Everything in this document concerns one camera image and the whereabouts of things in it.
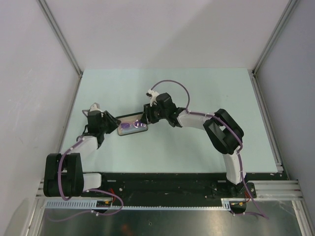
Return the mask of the pink transparent sunglasses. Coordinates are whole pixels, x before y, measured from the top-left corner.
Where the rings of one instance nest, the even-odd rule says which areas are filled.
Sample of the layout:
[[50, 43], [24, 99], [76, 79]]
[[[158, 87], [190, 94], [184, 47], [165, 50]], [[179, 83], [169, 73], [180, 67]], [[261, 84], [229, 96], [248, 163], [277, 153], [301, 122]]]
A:
[[139, 128], [145, 128], [147, 127], [146, 124], [143, 124], [141, 123], [139, 120], [136, 120], [134, 122], [122, 122], [120, 124], [120, 127], [121, 129], [130, 129], [130, 128], [136, 128], [136, 129], [139, 129]]

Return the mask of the dark green glasses case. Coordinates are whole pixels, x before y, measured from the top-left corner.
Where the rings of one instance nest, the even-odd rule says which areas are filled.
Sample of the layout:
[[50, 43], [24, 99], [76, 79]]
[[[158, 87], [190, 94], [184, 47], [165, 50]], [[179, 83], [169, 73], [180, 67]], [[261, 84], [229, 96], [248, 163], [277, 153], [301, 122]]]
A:
[[121, 121], [119, 127], [117, 128], [118, 135], [126, 136], [147, 131], [148, 125], [140, 121], [142, 115], [142, 112], [137, 112], [116, 117], [116, 119]]

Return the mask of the light blue cleaning cloth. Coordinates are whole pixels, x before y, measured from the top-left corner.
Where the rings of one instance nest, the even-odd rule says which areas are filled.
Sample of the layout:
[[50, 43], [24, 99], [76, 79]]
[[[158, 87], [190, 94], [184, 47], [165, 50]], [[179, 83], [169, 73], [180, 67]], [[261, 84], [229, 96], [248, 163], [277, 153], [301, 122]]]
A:
[[125, 130], [121, 130], [121, 132], [120, 132], [120, 136], [125, 136], [125, 135], [131, 135], [131, 134], [136, 134], [136, 133], [141, 133], [141, 132], [145, 132], [146, 131], [146, 129], [145, 130], [135, 130], [135, 129], [133, 129], [133, 130], [127, 130], [127, 129], [125, 129]]

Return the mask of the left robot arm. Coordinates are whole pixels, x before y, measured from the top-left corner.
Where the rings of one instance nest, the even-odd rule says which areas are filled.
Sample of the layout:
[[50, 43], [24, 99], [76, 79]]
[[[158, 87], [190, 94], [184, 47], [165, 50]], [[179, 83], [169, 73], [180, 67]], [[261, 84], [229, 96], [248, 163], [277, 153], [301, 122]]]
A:
[[82, 159], [99, 149], [104, 136], [119, 128], [121, 121], [107, 111], [87, 112], [87, 125], [76, 143], [63, 154], [51, 153], [46, 157], [43, 193], [46, 197], [61, 197], [65, 201], [92, 190], [97, 196], [108, 193], [109, 185], [100, 174], [85, 174]]

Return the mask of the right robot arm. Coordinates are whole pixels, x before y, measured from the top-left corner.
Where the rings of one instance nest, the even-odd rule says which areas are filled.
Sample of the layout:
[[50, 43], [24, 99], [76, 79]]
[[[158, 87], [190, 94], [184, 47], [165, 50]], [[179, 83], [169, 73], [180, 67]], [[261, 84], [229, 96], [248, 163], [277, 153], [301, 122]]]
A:
[[150, 103], [144, 105], [141, 122], [154, 124], [164, 119], [172, 127], [190, 127], [203, 130], [214, 148], [223, 155], [226, 167], [226, 189], [232, 197], [239, 197], [245, 191], [245, 176], [240, 151], [243, 148], [244, 132], [224, 109], [210, 113], [189, 111], [177, 107], [168, 93], [149, 90], [146, 95]]

